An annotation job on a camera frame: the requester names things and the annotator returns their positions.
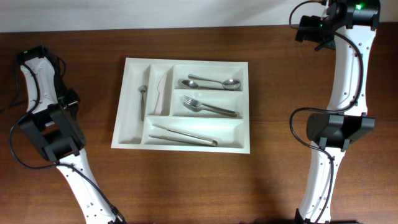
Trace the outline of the small silver teaspoon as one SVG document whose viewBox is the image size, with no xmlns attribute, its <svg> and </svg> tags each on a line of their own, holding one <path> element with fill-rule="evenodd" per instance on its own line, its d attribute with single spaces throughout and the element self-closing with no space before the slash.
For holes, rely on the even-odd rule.
<svg viewBox="0 0 398 224">
<path fill-rule="evenodd" d="M 139 87 L 139 93 L 141 94 L 141 110 L 140 110 L 140 115 L 141 115 L 141 121 L 144 121 L 145 118 L 145 94 L 147 92 L 147 86 L 142 85 Z"/>
</svg>

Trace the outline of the pink plastic knife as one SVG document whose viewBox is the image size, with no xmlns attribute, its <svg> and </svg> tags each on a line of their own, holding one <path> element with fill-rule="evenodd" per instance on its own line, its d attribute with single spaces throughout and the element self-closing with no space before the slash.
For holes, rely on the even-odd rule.
<svg viewBox="0 0 398 224">
<path fill-rule="evenodd" d="M 155 115 L 160 115 L 162 112 L 167 77 L 168 77 L 168 75 L 165 74 L 162 77 L 162 79 L 160 80 L 159 85 L 157 87 L 157 91 L 158 91 L 159 95 L 158 95 L 157 103 L 156 103 L 155 110 L 154 110 Z"/>
</svg>

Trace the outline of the silver tablespoon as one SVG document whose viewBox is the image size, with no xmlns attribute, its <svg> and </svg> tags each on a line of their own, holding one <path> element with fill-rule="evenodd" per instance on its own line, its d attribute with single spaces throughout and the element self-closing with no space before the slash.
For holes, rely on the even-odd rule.
<svg viewBox="0 0 398 224">
<path fill-rule="evenodd" d="M 239 80 L 236 80 L 236 79 L 227 79 L 225 81 L 218 81 L 218 80 L 214 80 L 214 79 L 198 77 L 198 76 L 193 75 L 193 74 L 189 74 L 188 78 L 192 79 L 192 80 L 200 80 L 200 81 L 206 81 L 206 82 L 219 83 L 226 90 L 238 90 L 241 87 L 241 82 Z"/>
<path fill-rule="evenodd" d="M 185 89 L 194 89 L 194 90 L 226 90 L 226 91 L 236 91 L 236 89 L 226 89 L 226 88 L 214 88 L 207 86 L 200 86 L 196 82 L 192 80 L 182 80 L 180 82 Z"/>
</svg>

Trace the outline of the silver fork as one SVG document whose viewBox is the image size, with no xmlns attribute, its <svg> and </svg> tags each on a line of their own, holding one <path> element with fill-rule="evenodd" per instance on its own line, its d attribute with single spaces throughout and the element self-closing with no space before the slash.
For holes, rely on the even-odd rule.
<svg viewBox="0 0 398 224">
<path fill-rule="evenodd" d="M 216 110 L 216 109 L 211 109 L 211 108 L 202 108 L 202 107 L 191 106 L 191 105 L 189 105 L 186 102 L 183 102 L 182 104 L 186 108 L 188 108 L 189 110 L 191 110 L 193 112 L 200 112 L 202 110 L 205 110 L 205 111 L 210 111 L 210 112 L 213 112 L 213 113 L 221 114 L 221 115 L 224 115 L 224 116 L 229 116 L 229 117 L 232 117 L 232 118 L 235 118 L 235 117 L 238 116 L 236 113 L 228 113 L 228 112 L 223 112 L 223 111 Z"/>
<path fill-rule="evenodd" d="M 190 98 L 190 97 L 185 96 L 185 95 L 182 96 L 182 100 L 184 102 L 188 103 L 190 106 L 194 106 L 194 107 L 204 106 L 204 107 L 207 107 L 207 108 L 220 110 L 220 111 L 223 111 L 223 112 L 226 112 L 226 113 L 234 113 L 234 114 L 236 114 L 235 111 L 226 110 L 226 109 L 219 108 L 219 107 L 216 107 L 216 106 L 211 106 L 211 105 L 208 105 L 208 104 L 205 104 L 205 103 L 201 103 L 200 101 L 194 100 L 193 98 Z"/>
</svg>

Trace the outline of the long metal tongs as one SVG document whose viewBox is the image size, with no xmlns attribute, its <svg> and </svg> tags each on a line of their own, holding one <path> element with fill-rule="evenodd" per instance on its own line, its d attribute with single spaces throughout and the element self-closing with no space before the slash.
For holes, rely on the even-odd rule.
<svg viewBox="0 0 398 224">
<path fill-rule="evenodd" d="M 154 124 L 153 127 L 162 129 L 162 130 L 170 132 L 170 133 L 174 133 L 174 136 L 150 134 L 149 135 L 150 138 L 161 139 L 161 140 L 166 140 L 166 141 L 173 141 L 173 142 L 180 142 L 180 143 L 191 144 L 191 145 L 196 145 L 196 146 L 210 146 L 210 147 L 218 146 L 218 141 L 216 141 L 214 139 L 206 138 L 203 136 L 199 136 L 196 134 L 184 132 L 184 131 L 173 129 L 173 128 L 167 128 L 165 126 L 160 126 L 158 124 Z"/>
</svg>

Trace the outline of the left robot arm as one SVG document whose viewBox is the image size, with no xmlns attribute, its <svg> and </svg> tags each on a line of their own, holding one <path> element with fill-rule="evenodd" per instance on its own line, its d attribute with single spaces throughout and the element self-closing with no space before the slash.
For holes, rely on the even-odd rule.
<svg viewBox="0 0 398 224">
<path fill-rule="evenodd" d="M 100 190 L 76 121 L 79 96 L 63 82 L 65 62 L 43 45 L 16 56 L 28 94 L 27 112 L 11 128 L 25 134 L 46 169 L 57 168 L 71 188 L 86 223 L 125 223 L 121 212 Z"/>
</svg>

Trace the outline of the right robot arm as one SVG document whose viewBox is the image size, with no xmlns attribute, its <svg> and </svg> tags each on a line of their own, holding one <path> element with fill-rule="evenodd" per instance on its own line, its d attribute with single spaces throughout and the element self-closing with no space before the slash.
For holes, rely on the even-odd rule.
<svg viewBox="0 0 398 224">
<path fill-rule="evenodd" d="M 320 1 L 321 16 L 302 16 L 295 40 L 317 43 L 316 50 L 336 52 L 333 89 L 327 108 L 309 111 L 306 135 L 299 143 L 310 148 L 311 164 L 304 198 L 295 212 L 298 224 L 331 223 L 331 198 L 341 162 L 349 146 L 370 133 L 375 119 L 368 116 L 366 79 L 369 55 L 379 27 L 377 0 Z"/>
</svg>

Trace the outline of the white plastic cutlery tray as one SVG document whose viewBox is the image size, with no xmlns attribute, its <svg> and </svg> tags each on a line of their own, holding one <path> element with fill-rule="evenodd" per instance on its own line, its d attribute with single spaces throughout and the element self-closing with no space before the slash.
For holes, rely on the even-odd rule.
<svg viewBox="0 0 398 224">
<path fill-rule="evenodd" d="M 162 112 L 155 115 L 157 87 L 167 74 Z M 185 89 L 182 80 L 198 77 L 225 81 L 236 79 L 241 87 L 236 91 Z M 221 84 L 192 80 L 200 86 L 223 88 Z M 139 87 L 147 86 L 145 118 L 141 121 Z M 182 103 L 182 96 L 201 103 L 235 111 L 235 118 L 202 110 L 193 112 Z M 218 146 L 196 146 L 150 138 L 150 134 L 174 136 L 174 133 L 153 127 L 154 124 L 196 134 L 218 141 Z M 118 112 L 111 146 L 115 149 L 154 149 L 165 151 L 200 151 L 248 154 L 249 77 L 246 62 L 214 62 L 197 60 L 164 60 L 127 58 L 119 97 Z"/>
</svg>

